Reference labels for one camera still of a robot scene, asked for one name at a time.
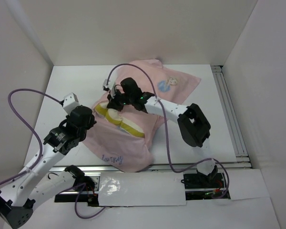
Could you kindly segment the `cream quilted pillow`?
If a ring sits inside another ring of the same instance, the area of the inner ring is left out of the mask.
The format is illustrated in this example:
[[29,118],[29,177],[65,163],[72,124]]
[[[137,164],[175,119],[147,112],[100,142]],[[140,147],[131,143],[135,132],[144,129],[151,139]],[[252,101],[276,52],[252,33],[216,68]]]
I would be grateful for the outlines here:
[[109,123],[114,124],[128,134],[135,137],[145,138],[145,134],[141,127],[127,118],[122,117],[117,110],[108,108],[108,104],[109,103],[107,102],[99,103],[94,107],[94,111],[106,119]]

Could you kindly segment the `pink printed pillowcase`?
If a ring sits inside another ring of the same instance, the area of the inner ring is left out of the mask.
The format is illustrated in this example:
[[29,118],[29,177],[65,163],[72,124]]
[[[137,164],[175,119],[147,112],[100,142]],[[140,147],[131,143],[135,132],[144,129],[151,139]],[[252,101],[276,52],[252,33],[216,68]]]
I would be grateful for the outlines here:
[[[130,65],[118,67],[115,73],[117,89],[121,89],[122,80],[131,77],[142,91],[156,93],[160,98],[176,104],[182,104],[201,81],[196,76],[168,69],[156,59],[133,61]],[[143,167],[152,164],[153,155],[149,147],[156,130],[164,123],[164,118],[137,111],[127,105],[119,114],[141,127],[145,138],[130,135],[94,111],[97,104],[108,103],[107,95],[103,94],[93,105],[92,111],[97,123],[88,131],[83,143],[108,164],[142,163]]]

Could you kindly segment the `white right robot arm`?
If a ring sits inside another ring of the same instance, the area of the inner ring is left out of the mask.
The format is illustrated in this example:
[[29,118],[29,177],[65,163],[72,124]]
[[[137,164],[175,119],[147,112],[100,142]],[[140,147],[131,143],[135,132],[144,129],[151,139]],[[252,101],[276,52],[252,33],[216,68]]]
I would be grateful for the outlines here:
[[115,86],[116,84],[110,86],[109,80],[103,83],[103,90],[109,93],[108,108],[121,111],[126,105],[131,105],[138,111],[159,115],[178,124],[182,139],[198,156],[197,174],[200,185],[211,186],[218,168],[207,150],[211,126],[200,107],[196,104],[176,104],[157,97],[155,93],[143,92],[130,77],[121,81],[122,92]]

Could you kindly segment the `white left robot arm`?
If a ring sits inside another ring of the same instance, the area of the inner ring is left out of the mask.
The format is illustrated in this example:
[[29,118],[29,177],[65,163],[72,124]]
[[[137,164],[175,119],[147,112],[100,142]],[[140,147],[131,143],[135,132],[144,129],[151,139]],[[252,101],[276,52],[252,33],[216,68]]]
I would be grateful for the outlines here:
[[92,110],[75,107],[58,127],[44,138],[41,158],[34,168],[30,161],[21,177],[0,188],[0,217],[13,229],[22,227],[34,211],[48,199],[66,190],[80,190],[84,185],[95,187],[94,181],[77,166],[70,165],[48,181],[42,179],[73,148],[86,138],[87,131],[96,124]]

